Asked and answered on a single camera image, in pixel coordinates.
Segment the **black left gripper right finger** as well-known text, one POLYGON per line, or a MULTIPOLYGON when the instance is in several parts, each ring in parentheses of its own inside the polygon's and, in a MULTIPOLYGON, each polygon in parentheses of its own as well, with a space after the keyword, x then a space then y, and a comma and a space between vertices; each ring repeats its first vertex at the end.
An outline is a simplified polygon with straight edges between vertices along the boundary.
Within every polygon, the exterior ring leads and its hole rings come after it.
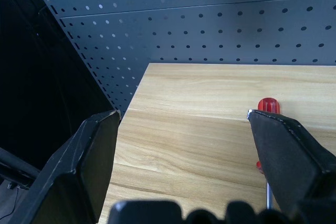
POLYGON ((335 156, 297 120, 249 110, 259 161, 282 212, 305 199, 335 197, 335 156))

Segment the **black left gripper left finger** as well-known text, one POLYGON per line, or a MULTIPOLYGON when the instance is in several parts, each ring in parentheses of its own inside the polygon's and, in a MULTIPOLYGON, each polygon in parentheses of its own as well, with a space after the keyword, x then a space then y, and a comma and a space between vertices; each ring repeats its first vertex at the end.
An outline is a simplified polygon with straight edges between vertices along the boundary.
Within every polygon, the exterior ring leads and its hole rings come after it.
POLYGON ((98 223, 111 179, 120 111, 95 114, 49 159, 9 223, 98 223))

